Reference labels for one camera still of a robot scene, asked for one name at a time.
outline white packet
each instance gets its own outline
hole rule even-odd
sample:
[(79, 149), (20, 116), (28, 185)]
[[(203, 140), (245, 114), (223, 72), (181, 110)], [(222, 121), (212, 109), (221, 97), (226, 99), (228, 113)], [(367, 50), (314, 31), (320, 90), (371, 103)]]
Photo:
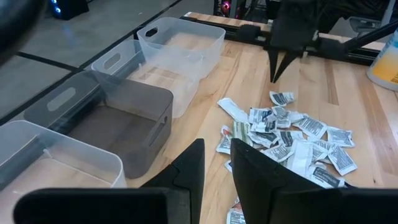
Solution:
[(290, 112), (288, 110), (285, 110), (283, 106), (273, 106), (272, 112), (278, 119), (287, 119), (290, 114)]
[(224, 166), (226, 169), (228, 169), (228, 171), (232, 172), (232, 162), (230, 160), (226, 161)]
[(304, 114), (299, 113), (297, 111), (290, 111), (289, 113), (289, 120), (292, 123), (299, 122), (304, 119)]
[(342, 176), (358, 168), (348, 153), (339, 146), (335, 146), (331, 149), (328, 156), (337, 172)]
[(322, 138), (323, 134), (328, 129), (328, 126), (325, 123), (315, 120), (307, 114), (304, 114), (304, 119), (301, 121), (293, 123), (293, 126), (300, 128), (307, 136), (317, 139)]
[(238, 139), (246, 142), (246, 144), (253, 146), (253, 142), (248, 137), (248, 132), (250, 130), (249, 123), (242, 123), (242, 122), (234, 121), (233, 129), (234, 129), (234, 131), (233, 131), (234, 138), (238, 138)]
[(261, 144), (267, 148), (271, 147), (272, 144), (275, 144), (279, 137), (274, 133), (248, 133), (249, 138), (255, 143)]
[(312, 144), (312, 162), (326, 159), (328, 151), (317, 144)]
[(278, 119), (277, 121), (276, 121), (276, 127), (277, 128), (290, 128), (290, 125), (291, 125), (292, 123), (290, 122), (290, 120), (289, 119)]
[(232, 131), (226, 125), (221, 127), (221, 134), (223, 137), (221, 138), (221, 142), (218, 144), (216, 148), (216, 152), (226, 153), (228, 155), (231, 154), (231, 139), (232, 139)]
[(274, 133), (276, 131), (277, 118), (268, 116), (266, 122), (255, 123), (251, 126), (250, 131), (258, 133)]
[(235, 121), (248, 123), (249, 116), (239, 108), (230, 98), (223, 98), (217, 102)]
[[(322, 139), (313, 138), (313, 137), (308, 137), (308, 141), (316, 144), (317, 146), (320, 146), (327, 152), (329, 152), (335, 146), (334, 144), (332, 144), (330, 142), (324, 141)], [(319, 159), (318, 161), (324, 162), (327, 164), (332, 164), (328, 156), (326, 156), (324, 159)]]
[(292, 147), (294, 139), (305, 140), (302, 131), (280, 131), (276, 135), (282, 140), (286, 147)]
[(336, 178), (322, 166), (315, 164), (308, 168), (307, 179), (326, 189), (344, 187), (344, 178)]
[(352, 131), (345, 131), (329, 126), (327, 132), (328, 142), (341, 147), (355, 147)]
[(283, 144), (274, 146), (270, 149), (261, 150), (261, 152), (276, 162), (282, 162), (294, 153), (291, 148), (287, 148)]
[(269, 108), (250, 108), (250, 113), (249, 113), (249, 123), (254, 124), (254, 123), (260, 123), (260, 122), (266, 122), (267, 117), (272, 114), (272, 110)]
[(292, 151), (294, 154), (287, 159), (287, 168), (305, 178), (312, 162), (312, 145), (294, 139)]
[(270, 91), (269, 97), (272, 102), (278, 106), (286, 106), (286, 104), (294, 101), (294, 94), (292, 92), (276, 93), (274, 91)]
[(241, 204), (235, 203), (226, 215), (226, 224), (246, 224)]

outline butcher block table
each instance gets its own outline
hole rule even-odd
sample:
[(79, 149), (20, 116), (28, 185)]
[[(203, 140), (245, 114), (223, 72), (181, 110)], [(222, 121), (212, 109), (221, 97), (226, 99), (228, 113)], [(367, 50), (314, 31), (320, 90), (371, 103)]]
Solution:
[[(248, 21), (190, 13), (197, 19), (240, 26)], [(269, 30), (265, 24), (256, 24)], [(347, 38), (326, 35), (330, 38)], [(384, 44), (368, 47), (381, 49)], [(277, 83), (270, 83), (268, 55), (262, 47), (226, 40), (218, 65), (200, 82), (185, 114), (173, 120), (172, 133), (149, 172), (127, 180), (139, 187), (170, 164), (196, 138), (206, 146), (205, 188), (201, 223), (226, 223), (237, 197), (233, 176), (224, 167), (229, 155), (216, 152), (222, 125), (232, 128), (232, 118), (217, 101), (231, 98), (245, 112), (250, 107), (273, 106), (269, 91), (292, 91), (288, 110), (306, 113), (329, 126), (353, 131), (355, 148), (346, 149), (358, 169), (344, 176), (357, 187), (398, 187), (398, 93), (379, 87), (366, 76), (368, 68), (319, 57), (296, 59)], [(338, 175), (332, 167), (329, 170)]]

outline translucent plastic container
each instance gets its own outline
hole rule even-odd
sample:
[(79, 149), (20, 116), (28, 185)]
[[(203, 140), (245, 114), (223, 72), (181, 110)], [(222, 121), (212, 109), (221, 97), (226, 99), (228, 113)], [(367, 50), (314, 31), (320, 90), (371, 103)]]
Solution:
[(192, 78), (205, 78), (220, 59), (225, 30), (171, 17), (137, 32), (142, 51), (153, 66)]
[(97, 71), (77, 73), (24, 118), (115, 153), (127, 178), (144, 175), (170, 136), (173, 94)]
[(0, 223), (13, 223), (14, 205), (33, 190), (126, 187), (117, 155), (28, 121), (1, 126), (0, 142)]
[(126, 40), (95, 61), (91, 68), (108, 75), (165, 88), (173, 93), (173, 118), (187, 110), (198, 91), (199, 79), (154, 66), (146, 60), (138, 40)]

